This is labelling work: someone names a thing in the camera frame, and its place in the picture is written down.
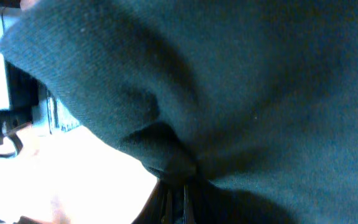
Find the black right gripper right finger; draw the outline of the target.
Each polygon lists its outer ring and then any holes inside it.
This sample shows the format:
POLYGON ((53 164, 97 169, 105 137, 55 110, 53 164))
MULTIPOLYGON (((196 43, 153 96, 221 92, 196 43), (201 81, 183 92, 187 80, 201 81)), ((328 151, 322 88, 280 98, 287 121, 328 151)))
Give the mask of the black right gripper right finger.
POLYGON ((185 224, 203 224, 203 196, 197 186, 186 184, 183 189, 183 220, 185 224))

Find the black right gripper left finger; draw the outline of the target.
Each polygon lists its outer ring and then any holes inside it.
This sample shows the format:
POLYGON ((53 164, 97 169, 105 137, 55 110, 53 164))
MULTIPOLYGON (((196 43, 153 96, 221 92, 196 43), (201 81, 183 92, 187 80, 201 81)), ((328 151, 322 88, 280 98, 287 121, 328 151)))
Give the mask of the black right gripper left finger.
POLYGON ((173 196, 169 185, 161 180, 157 181, 132 224, 173 224, 173 196))

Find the black t-shirt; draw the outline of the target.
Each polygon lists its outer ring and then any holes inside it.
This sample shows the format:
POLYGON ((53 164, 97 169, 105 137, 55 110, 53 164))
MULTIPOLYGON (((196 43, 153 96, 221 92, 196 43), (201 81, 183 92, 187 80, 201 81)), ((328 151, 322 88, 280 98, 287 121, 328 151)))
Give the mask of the black t-shirt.
POLYGON ((358 223, 358 1, 40 1, 0 53, 204 223, 358 223))

